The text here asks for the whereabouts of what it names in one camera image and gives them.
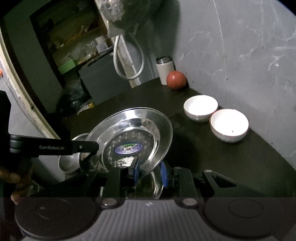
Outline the shiny steel plate with sticker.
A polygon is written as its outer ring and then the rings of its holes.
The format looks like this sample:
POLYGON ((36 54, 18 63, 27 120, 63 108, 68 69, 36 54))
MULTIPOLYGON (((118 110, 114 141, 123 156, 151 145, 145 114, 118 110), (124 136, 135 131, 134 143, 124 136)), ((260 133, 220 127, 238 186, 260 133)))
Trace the shiny steel plate with sticker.
POLYGON ((87 136, 99 144, 97 152, 81 152, 83 172, 107 173, 112 168, 139 161, 142 176, 151 173, 167 154, 173 139, 169 118, 153 108, 129 108, 100 122, 87 136))

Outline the white ceramic bowl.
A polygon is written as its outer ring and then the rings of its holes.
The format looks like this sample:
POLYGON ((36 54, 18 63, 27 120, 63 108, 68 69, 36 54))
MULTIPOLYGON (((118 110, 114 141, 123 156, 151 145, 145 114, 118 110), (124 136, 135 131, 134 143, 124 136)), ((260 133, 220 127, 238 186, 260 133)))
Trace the white ceramic bowl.
POLYGON ((242 140, 248 130, 248 118, 236 109, 220 109, 209 120, 213 134, 221 141, 235 143, 242 140))
POLYGON ((218 107, 218 101, 208 95, 190 97, 183 105, 186 116, 199 123, 207 122, 218 107))

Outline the green box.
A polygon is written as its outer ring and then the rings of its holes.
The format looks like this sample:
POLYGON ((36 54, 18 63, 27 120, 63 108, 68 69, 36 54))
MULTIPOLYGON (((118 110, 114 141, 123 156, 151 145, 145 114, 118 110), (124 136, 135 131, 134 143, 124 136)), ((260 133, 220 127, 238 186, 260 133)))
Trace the green box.
POLYGON ((63 65, 61 65, 58 69, 61 74, 65 74, 66 72, 70 71, 71 69, 75 68, 77 66, 77 61, 74 59, 70 59, 63 65))

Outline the red ball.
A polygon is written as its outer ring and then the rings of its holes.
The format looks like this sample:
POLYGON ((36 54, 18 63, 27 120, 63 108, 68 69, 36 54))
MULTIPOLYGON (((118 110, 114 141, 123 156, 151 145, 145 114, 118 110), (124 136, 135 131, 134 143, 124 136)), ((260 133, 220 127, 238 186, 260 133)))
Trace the red ball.
POLYGON ((182 72, 172 71, 166 77, 166 84, 172 90, 183 88, 187 83, 187 79, 182 72))

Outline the dark grey cabinet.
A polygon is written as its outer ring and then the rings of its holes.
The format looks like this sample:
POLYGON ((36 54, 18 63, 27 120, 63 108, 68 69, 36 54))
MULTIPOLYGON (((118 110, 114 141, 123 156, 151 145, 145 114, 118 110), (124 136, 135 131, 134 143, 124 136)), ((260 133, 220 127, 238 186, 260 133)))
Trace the dark grey cabinet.
POLYGON ((79 70, 79 75, 95 104, 131 89, 129 81, 118 76, 113 64, 113 53, 86 64, 79 70))

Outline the white cylindrical bottle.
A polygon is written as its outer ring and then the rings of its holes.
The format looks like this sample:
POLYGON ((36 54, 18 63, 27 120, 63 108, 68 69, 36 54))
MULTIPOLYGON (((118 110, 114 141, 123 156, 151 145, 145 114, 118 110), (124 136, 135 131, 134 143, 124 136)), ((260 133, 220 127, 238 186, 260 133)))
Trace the white cylindrical bottle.
POLYGON ((156 67, 161 84, 166 85, 168 74, 175 70, 172 58, 170 56, 156 58, 156 67))

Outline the crinkled foil bag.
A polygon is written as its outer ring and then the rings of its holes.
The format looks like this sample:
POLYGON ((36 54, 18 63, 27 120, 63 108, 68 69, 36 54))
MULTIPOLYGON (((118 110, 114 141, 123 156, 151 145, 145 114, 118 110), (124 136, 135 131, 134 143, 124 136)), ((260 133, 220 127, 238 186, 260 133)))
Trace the crinkled foil bag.
POLYGON ((161 5, 159 0, 100 0, 95 3, 110 38, 136 34, 161 5))

